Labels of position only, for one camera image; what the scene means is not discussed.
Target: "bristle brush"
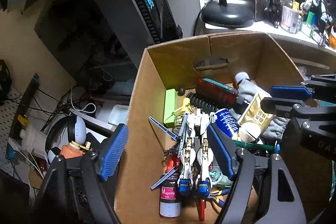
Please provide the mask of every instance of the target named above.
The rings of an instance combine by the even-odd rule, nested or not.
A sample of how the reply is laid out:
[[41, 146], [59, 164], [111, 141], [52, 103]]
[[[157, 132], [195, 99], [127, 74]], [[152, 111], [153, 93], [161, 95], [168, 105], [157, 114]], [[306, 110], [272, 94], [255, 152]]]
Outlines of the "bristle brush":
[[210, 114], [210, 112], [216, 112], [219, 108], [209, 100], [205, 99], [202, 95], [195, 91], [189, 91], [185, 95], [190, 99], [190, 104], [196, 108], [202, 109], [203, 112]]
[[110, 138], [103, 140], [96, 163], [96, 172], [102, 180], [114, 174], [128, 140], [128, 128], [123, 123], [117, 126]]
[[238, 172], [239, 163], [237, 161], [237, 146], [231, 138], [224, 134], [215, 123], [207, 128], [209, 147], [217, 160], [222, 173], [230, 180], [233, 180]]

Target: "white headphones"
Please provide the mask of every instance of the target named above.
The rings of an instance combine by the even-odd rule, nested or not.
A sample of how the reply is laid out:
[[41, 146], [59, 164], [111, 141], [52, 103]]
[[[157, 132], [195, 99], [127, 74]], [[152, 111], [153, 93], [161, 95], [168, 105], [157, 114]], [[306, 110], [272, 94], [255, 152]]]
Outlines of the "white headphones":
[[47, 139], [45, 141], [45, 152], [48, 155], [48, 162], [51, 164], [56, 155], [59, 155], [61, 147], [51, 147], [53, 145], [54, 139], [60, 134], [64, 129], [68, 131], [68, 139], [66, 143], [74, 141], [80, 145], [85, 144], [86, 140], [86, 126], [84, 120], [77, 115], [69, 115], [58, 120], [54, 126], [50, 129]]

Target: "robot figure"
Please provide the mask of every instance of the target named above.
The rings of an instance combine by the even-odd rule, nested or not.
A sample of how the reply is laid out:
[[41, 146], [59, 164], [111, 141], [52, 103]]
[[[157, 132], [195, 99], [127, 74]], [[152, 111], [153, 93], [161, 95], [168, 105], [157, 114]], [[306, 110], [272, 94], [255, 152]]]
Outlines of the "robot figure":
[[[210, 195], [212, 188], [212, 180], [209, 174], [209, 166], [213, 162], [213, 152], [209, 147], [207, 127], [210, 124], [210, 118], [208, 114], [202, 113], [202, 119], [200, 123], [200, 135], [201, 135], [201, 148], [197, 152], [197, 161], [201, 167], [201, 171], [197, 176], [195, 186], [200, 196], [207, 198]], [[215, 113], [211, 112], [213, 122], [215, 121]]]
[[282, 13], [281, 6], [280, 0], [269, 0], [269, 6], [264, 10], [266, 18], [275, 28], [278, 28], [280, 25]]
[[201, 117], [195, 115], [194, 113], [189, 114], [187, 118], [187, 127], [184, 140], [184, 148], [181, 151], [181, 154], [177, 156], [180, 157], [182, 163], [182, 170], [180, 178], [177, 181], [179, 192], [188, 196], [192, 186], [194, 185], [193, 174], [192, 174], [192, 165], [196, 159], [196, 151], [194, 138], [196, 137], [195, 125], [200, 124]]
[[332, 22], [332, 17], [327, 14], [326, 7], [323, 0], [306, 0], [300, 5], [300, 16], [312, 12], [318, 16], [319, 20], [319, 31], [324, 32], [326, 24]]

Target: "magenta label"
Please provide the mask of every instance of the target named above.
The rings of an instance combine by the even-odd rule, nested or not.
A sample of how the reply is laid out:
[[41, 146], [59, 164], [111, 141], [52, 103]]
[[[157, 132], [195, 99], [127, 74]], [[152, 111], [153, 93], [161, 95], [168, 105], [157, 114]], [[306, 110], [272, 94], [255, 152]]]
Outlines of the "magenta label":
[[161, 187], [161, 198], [176, 199], [176, 189], [171, 187]]

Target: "black brush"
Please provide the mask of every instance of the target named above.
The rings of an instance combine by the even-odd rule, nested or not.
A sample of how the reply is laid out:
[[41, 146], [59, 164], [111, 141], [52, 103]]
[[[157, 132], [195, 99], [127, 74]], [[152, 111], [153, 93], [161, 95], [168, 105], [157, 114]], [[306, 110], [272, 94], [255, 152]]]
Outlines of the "black brush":
[[207, 114], [210, 114], [210, 112], [216, 112], [219, 109], [216, 104], [207, 100], [195, 91], [188, 91], [185, 96], [190, 99], [190, 104], [192, 106], [202, 109], [202, 111]]

